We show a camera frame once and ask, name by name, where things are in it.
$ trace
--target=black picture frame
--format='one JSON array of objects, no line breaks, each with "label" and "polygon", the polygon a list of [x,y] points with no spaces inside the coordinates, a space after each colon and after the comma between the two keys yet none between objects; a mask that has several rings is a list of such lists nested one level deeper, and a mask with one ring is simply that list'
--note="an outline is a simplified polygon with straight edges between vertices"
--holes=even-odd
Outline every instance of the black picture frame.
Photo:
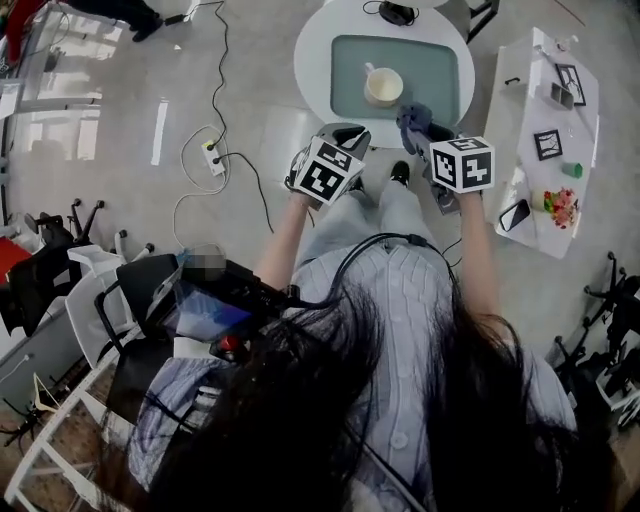
[{"label": "black picture frame", "polygon": [[[555,136],[556,143],[554,143],[552,148],[543,148],[543,143],[548,142],[552,136]],[[562,142],[560,141],[560,133],[558,130],[534,133],[533,138],[536,141],[536,150],[538,151],[539,160],[548,160],[549,158],[555,158],[562,155]]]},{"label": "black picture frame", "polygon": [[587,104],[587,100],[584,97],[584,89],[576,67],[573,64],[556,64],[556,71],[560,77],[560,82],[562,82],[562,87],[573,94],[573,105],[584,107]]}]

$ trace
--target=chair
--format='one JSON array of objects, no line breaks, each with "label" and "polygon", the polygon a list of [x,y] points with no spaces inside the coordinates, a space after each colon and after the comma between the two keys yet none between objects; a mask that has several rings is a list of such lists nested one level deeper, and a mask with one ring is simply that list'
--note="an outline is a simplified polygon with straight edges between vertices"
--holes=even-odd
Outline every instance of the chair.
[{"label": "chair", "polygon": [[[91,368],[96,368],[109,343],[109,335],[94,306],[96,296],[117,281],[116,269],[127,263],[122,253],[122,238],[126,231],[116,233],[116,254],[104,251],[97,245],[75,247],[67,251],[69,259],[85,267],[86,273],[65,298],[65,307],[80,348]],[[153,252],[153,244],[147,244],[133,261]],[[105,310],[114,329],[120,335],[135,327],[129,305],[122,293],[111,294]]]},{"label": "chair", "polygon": [[[555,371],[565,389],[573,393],[578,403],[576,414],[580,408],[583,411],[586,409],[589,411],[589,419],[601,417],[603,406],[607,412],[616,407],[603,394],[612,397],[618,391],[624,392],[630,380],[640,378],[640,349],[635,348],[627,354],[626,342],[623,341],[630,330],[640,333],[640,300],[636,297],[640,290],[640,278],[628,277],[624,268],[618,270],[617,260],[612,252],[607,257],[613,263],[609,290],[595,292],[589,286],[584,288],[586,294],[603,299],[604,302],[593,317],[584,318],[584,333],[576,348],[568,353],[560,336],[554,340],[564,356],[564,361]],[[618,274],[622,277],[616,281]],[[586,355],[584,344],[590,328],[601,318],[604,321],[607,312],[612,313],[611,325],[607,328],[608,350],[603,353],[595,352],[588,360],[581,362]],[[603,372],[610,378],[600,391],[596,379]]]},{"label": "chair", "polygon": [[[479,7],[469,7],[466,0],[449,0],[448,2],[436,7],[445,18],[447,18],[456,27],[462,37],[470,43],[487,24],[498,14],[500,0],[486,0]],[[471,21],[480,14],[487,12],[478,23],[471,28]]]},{"label": "chair", "polygon": [[[147,322],[147,311],[156,289],[178,268],[173,254],[150,256],[116,269],[118,280],[98,294],[95,306],[113,346],[120,353],[118,366],[107,397],[107,409],[135,425],[147,390],[165,361],[173,355],[173,343],[164,329]],[[105,311],[105,300],[120,288],[144,339],[120,343]]]},{"label": "chair", "polygon": [[[79,199],[73,202],[69,217],[76,231],[75,238],[65,229],[60,215],[41,213],[38,220],[31,216],[25,219],[34,232],[42,228],[45,246],[16,263],[8,273],[8,283],[0,286],[0,315],[9,333],[22,326],[25,334],[32,336],[53,300],[67,295],[80,281],[80,265],[69,260],[67,250],[91,243],[89,230],[97,210],[104,208],[104,201],[96,203],[84,228],[76,212],[80,204]],[[62,282],[66,273],[68,277]]]}]

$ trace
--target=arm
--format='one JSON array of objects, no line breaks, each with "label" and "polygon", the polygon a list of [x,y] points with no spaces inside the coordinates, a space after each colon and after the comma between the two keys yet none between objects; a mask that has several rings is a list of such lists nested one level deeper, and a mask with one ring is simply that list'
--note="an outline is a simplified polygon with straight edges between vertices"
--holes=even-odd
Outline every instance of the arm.
[{"label": "arm", "polygon": [[498,278],[484,220],[482,197],[458,196],[462,217],[462,296],[475,315],[500,315]]},{"label": "arm", "polygon": [[281,290],[291,283],[300,237],[309,209],[308,198],[291,194],[284,218],[271,237],[254,274],[263,283]]}]

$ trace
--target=white table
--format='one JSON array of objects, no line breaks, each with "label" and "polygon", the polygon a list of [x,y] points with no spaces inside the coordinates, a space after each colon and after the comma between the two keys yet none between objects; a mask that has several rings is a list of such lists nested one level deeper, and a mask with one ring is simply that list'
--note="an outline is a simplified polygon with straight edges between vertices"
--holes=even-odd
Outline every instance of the white table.
[{"label": "white table", "polygon": [[[537,46],[541,45],[545,56]],[[538,86],[560,83],[554,62],[576,66],[586,106],[571,111],[557,110],[540,96]],[[518,77],[520,82],[505,85]],[[560,51],[553,39],[534,28],[526,37],[498,53],[496,79],[484,137],[496,147],[496,186],[485,191],[485,214],[496,232],[555,258],[566,255],[576,236],[581,215],[573,227],[560,229],[551,216],[532,210],[532,215],[506,232],[499,223],[500,214],[520,199],[531,201],[533,191],[561,187],[574,190],[578,205],[584,197],[591,169],[595,166],[599,116],[599,87],[595,77],[570,52]],[[557,129],[563,155],[540,161],[534,133]],[[563,174],[563,162],[579,162],[584,168],[581,179]]]},{"label": "white table", "polygon": [[341,35],[368,35],[408,39],[451,48],[458,58],[460,119],[469,109],[475,71],[465,40],[453,24],[435,9],[421,9],[410,27],[397,27],[380,16],[362,11],[363,2],[333,0],[316,12],[302,29],[294,54],[296,80],[313,112],[326,123],[351,122],[371,132],[371,145],[401,148],[400,130],[390,119],[347,119],[331,110],[331,46]]}]

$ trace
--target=white mug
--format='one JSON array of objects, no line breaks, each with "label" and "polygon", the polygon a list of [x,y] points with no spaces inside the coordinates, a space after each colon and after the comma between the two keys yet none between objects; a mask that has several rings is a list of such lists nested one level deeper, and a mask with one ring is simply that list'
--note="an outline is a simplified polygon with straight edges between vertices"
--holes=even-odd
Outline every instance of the white mug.
[{"label": "white mug", "polygon": [[367,81],[364,84],[364,97],[376,107],[391,107],[402,94],[402,78],[391,68],[375,68],[367,62],[364,65]]}]

